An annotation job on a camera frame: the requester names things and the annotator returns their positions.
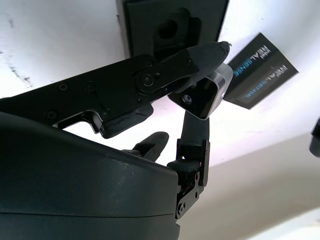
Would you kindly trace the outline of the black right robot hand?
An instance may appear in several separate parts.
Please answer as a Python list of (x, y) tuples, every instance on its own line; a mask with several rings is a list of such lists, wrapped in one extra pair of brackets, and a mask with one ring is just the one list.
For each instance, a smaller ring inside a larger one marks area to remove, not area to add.
[[(208, 183), (209, 116), (233, 77), (226, 41), (163, 61), (128, 58), (0, 101), (3, 240), (176, 240)], [(118, 150), (66, 131), (79, 122), (110, 139), (169, 97), (185, 110), (176, 158), (157, 159), (158, 131)]]

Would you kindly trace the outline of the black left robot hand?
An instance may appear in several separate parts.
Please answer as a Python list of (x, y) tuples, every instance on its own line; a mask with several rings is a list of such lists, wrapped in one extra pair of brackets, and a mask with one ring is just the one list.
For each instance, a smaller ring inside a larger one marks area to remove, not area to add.
[(309, 151), (316, 157), (320, 158), (320, 119), (317, 120), (312, 132), (312, 138), (309, 145)]

